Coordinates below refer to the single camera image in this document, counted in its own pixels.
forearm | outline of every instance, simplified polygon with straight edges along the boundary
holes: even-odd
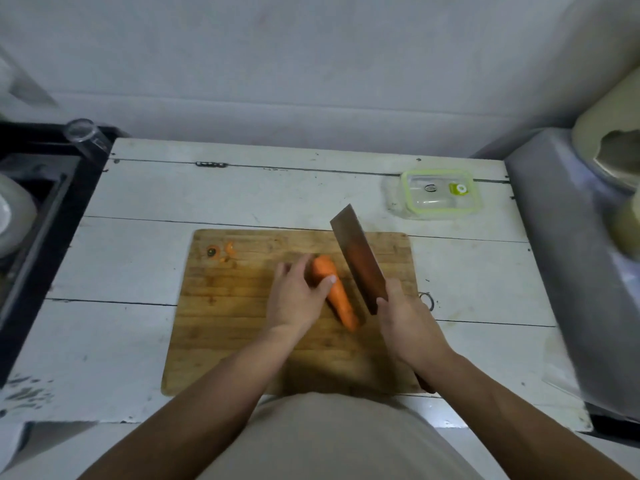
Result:
[[[511,480],[633,478],[460,355],[419,373],[467,423]]]
[[[81,478],[195,478],[244,428],[297,340],[282,328],[263,332],[173,398]]]

table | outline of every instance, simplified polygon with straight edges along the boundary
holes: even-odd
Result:
[[[410,168],[471,171],[484,209],[396,217],[383,189]],[[0,393],[0,422],[144,421],[169,399],[160,381],[193,231],[328,230],[348,203],[365,231],[410,236],[419,290],[455,350],[565,427],[591,430],[583,402],[543,381],[556,320],[503,162],[142,139],[116,141]],[[464,426],[437,395],[400,400],[436,427]]]

wood grain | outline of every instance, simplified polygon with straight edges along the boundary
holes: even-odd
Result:
[[[370,232],[367,239],[386,276],[416,294],[411,245],[406,234]],[[224,251],[233,243],[234,255]],[[216,255],[207,254],[216,249]],[[363,326],[350,333],[325,304],[268,394],[340,392],[420,393],[407,366],[389,357],[378,319],[357,291],[331,231],[201,229],[193,234],[164,366],[162,391],[176,395],[260,331],[273,270],[300,254],[328,254]]]

white wall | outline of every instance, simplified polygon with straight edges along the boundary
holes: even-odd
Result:
[[[640,0],[0,0],[0,46],[136,137],[468,156],[640,63]]]

knife handle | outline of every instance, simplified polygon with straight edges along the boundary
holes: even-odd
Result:
[[[422,387],[423,391],[426,391],[429,394],[436,394],[436,389],[431,387],[429,385],[429,383],[427,381],[425,381],[424,379],[422,379],[418,374],[415,374],[415,378],[418,379],[418,384],[420,384],[420,387]]]

